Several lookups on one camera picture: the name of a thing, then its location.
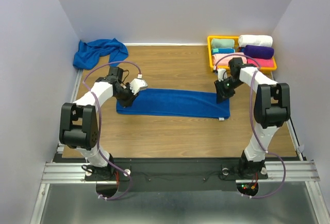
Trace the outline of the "blue microfibre towel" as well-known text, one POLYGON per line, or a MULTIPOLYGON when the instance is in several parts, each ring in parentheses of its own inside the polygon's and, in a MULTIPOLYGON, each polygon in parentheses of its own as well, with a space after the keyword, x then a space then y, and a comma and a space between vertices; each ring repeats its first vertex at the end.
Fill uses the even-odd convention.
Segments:
POLYGON ((209 92, 146 89, 140 92, 132 106, 117 103, 116 111, 123 115, 181 116, 228 119, 230 102, 216 102, 216 94, 209 92))

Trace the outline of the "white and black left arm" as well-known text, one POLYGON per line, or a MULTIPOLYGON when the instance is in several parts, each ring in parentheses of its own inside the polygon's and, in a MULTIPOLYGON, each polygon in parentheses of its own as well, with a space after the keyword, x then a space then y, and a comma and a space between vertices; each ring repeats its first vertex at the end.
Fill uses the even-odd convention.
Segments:
POLYGON ((114 97, 121 106, 131 107, 139 93, 147 88, 141 73, 127 83, 124 73, 120 67, 110 67, 108 74, 98 78, 85 95, 61 107, 59 141, 77 150, 89 162, 82 166, 87 176, 109 180, 117 171, 112 155, 100 145, 101 106, 114 97))

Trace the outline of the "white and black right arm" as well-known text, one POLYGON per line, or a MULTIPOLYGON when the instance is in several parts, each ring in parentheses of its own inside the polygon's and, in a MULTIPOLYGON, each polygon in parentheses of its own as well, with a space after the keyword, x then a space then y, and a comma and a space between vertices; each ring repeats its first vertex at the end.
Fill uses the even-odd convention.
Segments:
POLYGON ((250 125, 252 137, 237 165, 240 176, 248 178, 262 172, 269 144, 278 129, 290 119, 290 88, 264 75, 254 64, 244 63, 238 53, 230 55, 230 76, 216 66, 218 78, 214 82, 217 103, 230 99, 243 84, 250 87, 250 125))

